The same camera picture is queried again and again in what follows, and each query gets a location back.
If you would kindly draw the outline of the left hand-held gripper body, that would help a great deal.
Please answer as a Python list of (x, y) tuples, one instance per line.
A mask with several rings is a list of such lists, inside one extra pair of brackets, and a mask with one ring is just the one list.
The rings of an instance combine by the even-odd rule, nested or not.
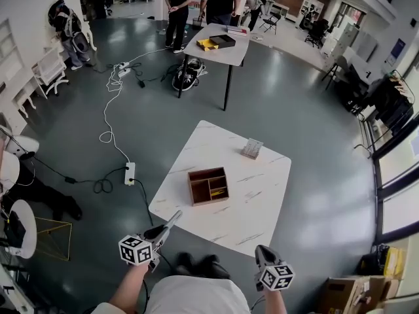
[(153, 239), (154, 236), (143, 234), (125, 236), (118, 243), (120, 258), (133, 266), (149, 263), (149, 271), (154, 271), (160, 263), (160, 255), (153, 250)]

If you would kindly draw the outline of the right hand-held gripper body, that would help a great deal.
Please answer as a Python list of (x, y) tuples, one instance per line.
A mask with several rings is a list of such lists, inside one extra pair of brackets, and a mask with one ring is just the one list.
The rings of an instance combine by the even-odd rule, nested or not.
[(255, 276), (255, 286), (258, 291), (262, 291), (265, 288), (269, 290), (285, 290), (290, 287), (294, 276), (292, 267), (284, 260), (279, 266), (264, 266), (261, 264), (259, 272)]

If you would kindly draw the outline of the brown wooden compartment box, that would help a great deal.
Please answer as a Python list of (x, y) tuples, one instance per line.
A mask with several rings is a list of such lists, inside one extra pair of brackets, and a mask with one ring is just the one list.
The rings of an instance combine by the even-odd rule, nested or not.
[[(188, 172), (188, 182), (193, 206), (225, 201), (230, 197), (224, 167)], [(211, 192), (218, 190), (226, 190), (228, 195), (212, 199)]]

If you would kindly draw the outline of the person's left forearm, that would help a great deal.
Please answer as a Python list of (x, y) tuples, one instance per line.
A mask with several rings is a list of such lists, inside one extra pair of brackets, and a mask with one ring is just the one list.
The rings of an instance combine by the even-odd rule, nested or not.
[(148, 270), (149, 263), (130, 267), (109, 303), (126, 314), (135, 314), (141, 286)]

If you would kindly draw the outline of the brown cardboard box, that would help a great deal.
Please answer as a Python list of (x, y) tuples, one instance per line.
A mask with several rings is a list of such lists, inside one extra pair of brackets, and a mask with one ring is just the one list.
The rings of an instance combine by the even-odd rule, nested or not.
[(399, 280), (384, 276), (329, 278), (318, 302), (318, 314), (368, 314), (395, 298)]

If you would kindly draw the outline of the yellow tray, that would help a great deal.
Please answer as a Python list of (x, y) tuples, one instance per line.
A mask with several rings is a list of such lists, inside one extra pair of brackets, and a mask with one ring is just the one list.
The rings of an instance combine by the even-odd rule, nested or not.
[(196, 45), (203, 51), (217, 50), (219, 45), (211, 39), (197, 40)]

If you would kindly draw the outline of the person's dark legs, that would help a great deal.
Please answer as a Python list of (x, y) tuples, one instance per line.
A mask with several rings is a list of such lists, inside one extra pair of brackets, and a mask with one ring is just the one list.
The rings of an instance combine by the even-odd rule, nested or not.
[(190, 253), (179, 253), (176, 260), (175, 272), (178, 275), (191, 277), (230, 280), (230, 273), (222, 267), (219, 257), (215, 254), (206, 255), (201, 260), (195, 262)]

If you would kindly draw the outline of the white marble table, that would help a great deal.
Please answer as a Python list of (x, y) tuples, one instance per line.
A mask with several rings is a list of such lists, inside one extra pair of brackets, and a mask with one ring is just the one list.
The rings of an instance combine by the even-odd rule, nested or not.
[[(152, 214), (222, 247), (254, 255), (269, 245), (282, 207), (291, 160), (262, 147), (256, 160), (241, 155), (247, 139), (200, 121), (152, 199)], [(229, 199), (193, 206), (188, 172), (224, 167)]]

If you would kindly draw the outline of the white table black legs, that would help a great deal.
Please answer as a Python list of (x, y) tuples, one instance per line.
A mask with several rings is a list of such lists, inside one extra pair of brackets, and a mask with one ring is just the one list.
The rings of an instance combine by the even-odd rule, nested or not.
[[(212, 36), (228, 35), (236, 41), (234, 46), (221, 48), (221, 49), (210, 49), (205, 51), (198, 47), (197, 41), (209, 39)], [(248, 31), (246, 36), (235, 35), (227, 32), (227, 27), (221, 24), (209, 24), (203, 27), (187, 44), (183, 53), (185, 54), (184, 62), (181, 70), (181, 84), (177, 91), (177, 97), (180, 99), (183, 93), (184, 80), (186, 75), (187, 64), (190, 57), (200, 58), (203, 60), (212, 61), (215, 63), (221, 63), (228, 66), (228, 76), (225, 89), (225, 98), (223, 104), (223, 110), (226, 111), (230, 85), (232, 80), (232, 72), (234, 67), (242, 67), (244, 58), (246, 56), (250, 40), (250, 32)]]

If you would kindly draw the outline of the dark clothes rack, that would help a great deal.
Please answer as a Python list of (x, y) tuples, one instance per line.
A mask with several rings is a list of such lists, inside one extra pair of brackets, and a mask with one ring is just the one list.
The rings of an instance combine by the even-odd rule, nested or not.
[(414, 114), (415, 97), (397, 70), (375, 80), (369, 87), (365, 104), (374, 107), (373, 119), (397, 134)]

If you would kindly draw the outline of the grey chair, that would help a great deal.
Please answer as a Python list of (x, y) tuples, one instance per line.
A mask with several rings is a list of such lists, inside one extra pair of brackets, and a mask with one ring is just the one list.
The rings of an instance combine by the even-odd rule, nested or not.
[(340, 55), (321, 80), (324, 81), (327, 77), (329, 77), (329, 82), (327, 83), (326, 88), (328, 88), (332, 82), (344, 82), (348, 84), (349, 80), (346, 75), (349, 70), (347, 59)]

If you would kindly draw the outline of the black office chair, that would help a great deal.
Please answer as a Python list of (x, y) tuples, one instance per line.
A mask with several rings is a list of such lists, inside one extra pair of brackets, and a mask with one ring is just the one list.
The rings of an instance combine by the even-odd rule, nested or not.
[(320, 48), (323, 46), (322, 40), (325, 36), (326, 31), (329, 28), (329, 22), (326, 19), (317, 20), (313, 23), (309, 29), (308, 34), (305, 38), (306, 43), (311, 43), (313, 47)]

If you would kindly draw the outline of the white shelf panel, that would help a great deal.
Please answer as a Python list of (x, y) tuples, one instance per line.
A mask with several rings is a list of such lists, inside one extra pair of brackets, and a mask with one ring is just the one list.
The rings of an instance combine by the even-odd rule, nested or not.
[(0, 84), (8, 85), (24, 68), (8, 19), (0, 22)]

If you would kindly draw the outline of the black folding chair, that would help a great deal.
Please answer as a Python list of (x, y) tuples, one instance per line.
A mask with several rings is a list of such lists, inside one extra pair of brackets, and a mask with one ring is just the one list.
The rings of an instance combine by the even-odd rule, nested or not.
[(272, 13), (269, 18), (264, 18), (263, 23), (260, 25), (260, 29), (263, 28), (264, 32), (273, 31), (274, 34), (277, 34), (278, 22), (282, 19), (280, 13)]

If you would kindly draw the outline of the round white table gold frame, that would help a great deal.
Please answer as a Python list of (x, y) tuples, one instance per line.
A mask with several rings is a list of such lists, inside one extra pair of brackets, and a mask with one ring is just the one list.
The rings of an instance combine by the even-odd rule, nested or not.
[[(0, 239), (0, 247), (7, 253), (26, 260), (35, 253), (41, 253), (58, 260), (70, 261), (72, 223), (36, 217), (29, 203), (24, 200), (14, 202), (11, 211), (19, 216), (26, 234), (21, 248), (11, 247), (4, 229), (5, 238)], [(10, 212), (6, 214), (5, 226)]]

